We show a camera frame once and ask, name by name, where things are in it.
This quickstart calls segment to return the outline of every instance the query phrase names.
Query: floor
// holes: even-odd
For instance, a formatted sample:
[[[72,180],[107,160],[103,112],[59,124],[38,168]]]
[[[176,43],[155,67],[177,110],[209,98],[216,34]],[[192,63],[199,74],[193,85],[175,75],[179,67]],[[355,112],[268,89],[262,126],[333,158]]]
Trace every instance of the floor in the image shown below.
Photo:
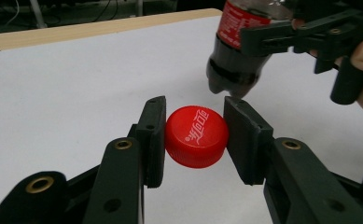
[[[36,29],[34,12],[28,6],[17,7],[15,2],[0,6],[0,33]],[[173,12],[176,0],[145,0],[144,15]],[[100,0],[76,3],[74,6],[40,6],[48,27],[95,21],[118,20],[136,16],[135,0]]]

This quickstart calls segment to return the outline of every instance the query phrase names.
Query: white surface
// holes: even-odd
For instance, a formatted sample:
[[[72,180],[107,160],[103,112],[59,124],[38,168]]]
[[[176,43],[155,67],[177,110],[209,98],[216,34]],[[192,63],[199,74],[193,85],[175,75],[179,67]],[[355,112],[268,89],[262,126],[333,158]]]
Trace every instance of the white surface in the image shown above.
[[[165,95],[167,116],[184,105],[222,114],[205,66],[219,17],[183,21],[0,52],[0,202],[26,176],[72,178],[101,161],[105,146],[138,121],[146,100]],[[363,177],[363,111],[333,104],[335,72],[314,59],[274,55],[245,97],[275,137],[305,142],[333,172]],[[166,155],[163,184],[146,190],[146,223],[272,223],[262,186],[245,186],[226,153],[202,170]]]

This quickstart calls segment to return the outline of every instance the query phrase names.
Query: brown liquid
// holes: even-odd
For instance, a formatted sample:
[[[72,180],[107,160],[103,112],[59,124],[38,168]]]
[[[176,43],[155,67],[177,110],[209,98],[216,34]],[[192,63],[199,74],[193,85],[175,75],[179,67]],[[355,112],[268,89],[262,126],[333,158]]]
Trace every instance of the brown liquid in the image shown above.
[[[206,69],[210,91],[215,94],[228,91],[231,96],[243,98],[257,83],[262,66],[269,58],[270,55],[245,56],[217,36]]]

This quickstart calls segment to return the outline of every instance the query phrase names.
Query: coca-cola logo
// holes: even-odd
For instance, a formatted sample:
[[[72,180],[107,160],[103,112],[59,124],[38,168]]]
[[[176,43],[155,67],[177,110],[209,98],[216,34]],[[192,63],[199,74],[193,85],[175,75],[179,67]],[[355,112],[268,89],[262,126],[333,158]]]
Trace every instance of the coca-cola logo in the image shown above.
[[[208,120],[209,114],[202,109],[196,111],[195,118],[193,119],[192,126],[185,141],[194,141],[196,145],[200,145],[200,140],[204,135],[204,124]]]

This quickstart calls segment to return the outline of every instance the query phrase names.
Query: brass insert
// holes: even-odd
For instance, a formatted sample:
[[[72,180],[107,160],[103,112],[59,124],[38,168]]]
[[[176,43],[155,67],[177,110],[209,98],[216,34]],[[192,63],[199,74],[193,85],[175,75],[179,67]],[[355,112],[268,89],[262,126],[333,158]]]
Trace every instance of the brass insert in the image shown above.
[[[49,175],[40,176],[34,179],[26,186],[26,191],[28,193],[40,193],[50,188],[55,180]]]
[[[341,29],[337,29],[337,28],[335,28],[335,29],[330,30],[330,32],[331,32],[332,34],[334,34],[334,35],[338,35],[338,34],[340,34],[340,33],[342,32],[342,30],[341,30]]]
[[[286,147],[288,149],[297,150],[297,149],[301,148],[299,143],[291,141],[291,140],[285,140],[285,141],[282,142],[282,144],[283,144],[284,147]]]
[[[115,144],[115,148],[119,150],[128,149],[132,146],[132,142],[129,140],[120,140]]]

